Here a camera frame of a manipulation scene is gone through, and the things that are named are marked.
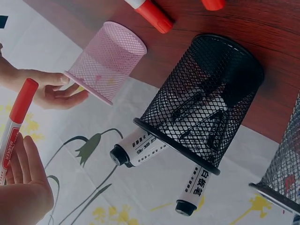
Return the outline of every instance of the wooden table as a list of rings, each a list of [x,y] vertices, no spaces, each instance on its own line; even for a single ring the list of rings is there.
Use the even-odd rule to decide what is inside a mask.
[[[243,125],[280,142],[300,89],[300,2],[228,0],[224,9],[205,10],[200,0],[157,0],[175,20],[160,34],[123,0],[25,0],[70,39],[84,48],[103,22],[131,29],[147,45],[131,76],[160,87],[192,38],[203,32],[228,36],[250,50],[265,69]]]

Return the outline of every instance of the marker cap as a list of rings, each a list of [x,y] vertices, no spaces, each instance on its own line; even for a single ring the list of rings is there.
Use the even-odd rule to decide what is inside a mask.
[[[202,0],[204,7],[209,11],[217,11],[222,9],[226,2],[225,0]]]
[[[177,203],[175,208],[176,212],[187,217],[192,215],[193,212],[197,209],[195,205],[184,200],[177,200],[176,203]]]
[[[34,94],[38,89],[38,83],[28,78],[23,84],[17,99],[15,100],[14,106],[10,112],[10,119],[18,124],[22,124],[29,106],[33,100]]]
[[[127,153],[118,144],[114,146],[113,150],[111,150],[109,154],[116,165],[123,165],[124,163],[129,162]]]
[[[149,23],[151,23],[159,32],[165,34],[169,32],[173,23],[151,0],[146,0],[139,8],[135,9]]]

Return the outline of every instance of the mesh pattern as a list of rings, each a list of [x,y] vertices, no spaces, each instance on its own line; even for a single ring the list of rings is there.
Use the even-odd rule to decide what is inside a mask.
[[[263,81],[257,60],[216,35],[194,38],[141,120],[214,167]]]
[[[68,71],[79,85],[86,84],[108,100],[116,95],[147,49],[127,28],[105,22]]]
[[[275,156],[257,185],[268,186],[283,197],[296,202],[300,184],[300,94]]]

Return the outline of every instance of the black marker cap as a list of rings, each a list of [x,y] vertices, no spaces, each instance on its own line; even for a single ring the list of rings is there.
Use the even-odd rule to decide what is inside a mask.
[[[195,205],[184,200],[177,200],[175,211],[179,214],[189,217],[197,209]]]
[[[129,162],[127,153],[118,144],[114,146],[113,150],[111,150],[109,154],[116,165],[123,165],[124,163]]]
[[[130,162],[129,163],[125,163],[125,166],[127,166],[127,168],[134,167],[134,165],[132,165]]]

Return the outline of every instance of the child's hand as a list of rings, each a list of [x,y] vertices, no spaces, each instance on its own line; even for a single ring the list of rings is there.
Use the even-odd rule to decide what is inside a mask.
[[[52,209],[52,190],[31,137],[18,135],[6,180],[0,186],[2,225],[34,225]]]
[[[69,79],[60,73],[21,69],[18,70],[16,82],[13,85],[21,88],[26,78],[38,82],[39,88],[33,100],[44,109],[69,109],[80,104],[89,96],[86,90],[74,94],[79,87],[76,83],[66,90],[60,90],[63,85],[69,84]]]

